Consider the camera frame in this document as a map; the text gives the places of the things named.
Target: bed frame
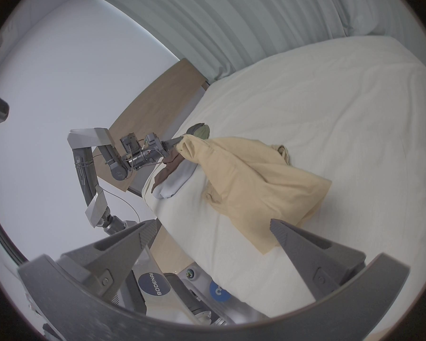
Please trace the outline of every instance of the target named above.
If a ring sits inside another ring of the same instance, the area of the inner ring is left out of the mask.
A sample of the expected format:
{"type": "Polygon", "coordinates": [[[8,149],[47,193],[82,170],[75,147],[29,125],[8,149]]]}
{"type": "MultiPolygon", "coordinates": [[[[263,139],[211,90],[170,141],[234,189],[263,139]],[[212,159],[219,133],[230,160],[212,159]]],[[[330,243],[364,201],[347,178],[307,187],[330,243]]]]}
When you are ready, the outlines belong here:
{"type": "MultiPolygon", "coordinates": [[[[179,116],[185,113],[184,109],[201,87],[204,90],[208,88],[206,78],[185,58],[160,75],[130,103],[109,128],[119,154],[125,154],[120,138],[129,133],[135,133],[138,139],[142,139],[146,134],[154,132],[160,138],[167,139],[165,136],[168,135],[168,130],[180,120],[179,116]]],[[[93,155],[98,154],[101,153],[96,148],[93,155]]],[[[136,178],[135,171],[123,181],[115,180],[103,156],[95,157],[94,162],[98,177],[122,191],[128,190],[136,178]]],[[[144,172],[146,179],[149,172],[144,172]]],[[[132,188],[131,192],[140,195],[138,188],[132,188]]]]}

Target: clothing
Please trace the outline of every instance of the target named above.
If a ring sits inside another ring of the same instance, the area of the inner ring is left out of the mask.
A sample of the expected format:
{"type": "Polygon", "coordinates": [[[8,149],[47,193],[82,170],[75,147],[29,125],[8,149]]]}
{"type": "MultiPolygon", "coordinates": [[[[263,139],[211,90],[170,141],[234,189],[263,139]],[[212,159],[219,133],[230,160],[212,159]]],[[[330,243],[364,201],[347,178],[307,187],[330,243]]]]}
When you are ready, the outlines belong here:
{"type": "Polygon", "coordinates": [[[203,198],[228,216],[262,254],[278,244],[270,220],[301,226],[320,208],[331,185],[327,179],[288,165],[282,145],[184,135],[176,150],[202,166],[209,180],[203,198]]]}
{"type": "MultiPolygon", "coordinates": [[[[186,133],[193,134],[201,139],[208,139],[210,136],[210,127],[205,125],[205,123],[199,123],[190,127],[186,133]]],[[[156,174],[151,191],[155,198],[162,199],[172,197],[193,175],[197,164],[192,162],[182,163],[183,161],[183,156],[181,156],[175,148],[170,151],[170,156],[163,160],[166,167],[156,174]]]]}

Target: white cloth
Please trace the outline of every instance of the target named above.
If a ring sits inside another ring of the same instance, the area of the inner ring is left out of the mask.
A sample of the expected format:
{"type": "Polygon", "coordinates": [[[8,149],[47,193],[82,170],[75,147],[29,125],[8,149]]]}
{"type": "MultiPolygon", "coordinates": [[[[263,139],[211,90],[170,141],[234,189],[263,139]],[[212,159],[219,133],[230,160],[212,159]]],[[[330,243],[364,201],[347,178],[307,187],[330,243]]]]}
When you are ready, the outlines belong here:
{"type": "MultiPolygon", "coordinates": [[[[333,184],[304,229],[411,266],[375,331],[389,327],[426,281],[426,67],[393,38],[307,45],[210,86],[177,135],[208,122],[210,137],[281,143],[291,163],[333,184]]],[[[269,316],[314,299],[280,247],[262,255],[201,199],[197,167],[177,195],[143,196],[167,231],[221,287],[269,316]]]]}
{"type": "Polygon", "coordinates": [[[171,198],[182,185],[193,175],[197,164],[184,160],[176,170],[174,170],[165,181],[155,187],[153,197],[158,199],[171,198]]]}

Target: dark blue circle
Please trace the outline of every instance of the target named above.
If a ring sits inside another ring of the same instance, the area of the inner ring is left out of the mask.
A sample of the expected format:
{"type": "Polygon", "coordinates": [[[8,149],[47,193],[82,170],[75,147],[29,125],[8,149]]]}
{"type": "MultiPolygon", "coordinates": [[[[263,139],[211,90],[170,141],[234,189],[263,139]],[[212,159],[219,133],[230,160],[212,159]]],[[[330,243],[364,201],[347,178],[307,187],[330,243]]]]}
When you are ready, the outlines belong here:
{"type": "Polygon", "coordinates": [[[152,296],[164,296],[164,294],[170,291],[169,282],[164,276],[158,273],[142,274],[137,283],[142,291],[152,296]]]}
{"type": "Polygon", "coordinates": [[[210,283],[210,295],[218,302],[225,302],[231,297],[228,291],[222,289],[214,281],[210,283]]]}

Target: screw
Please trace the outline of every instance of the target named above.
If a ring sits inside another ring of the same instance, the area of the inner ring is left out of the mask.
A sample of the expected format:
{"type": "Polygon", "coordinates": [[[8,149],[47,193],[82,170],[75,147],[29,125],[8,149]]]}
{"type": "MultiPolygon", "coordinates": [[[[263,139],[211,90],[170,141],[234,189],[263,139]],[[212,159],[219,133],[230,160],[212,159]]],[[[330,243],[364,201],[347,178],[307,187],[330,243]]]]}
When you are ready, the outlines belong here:
{"type": "Polygon", "coordinates": [[[186,271],[186,277],[187,277],[189,280],[193,279],[193,278],[194,278],[194,270],[192,270],[192,269],[188,269],[188,270],[186,271]]]}

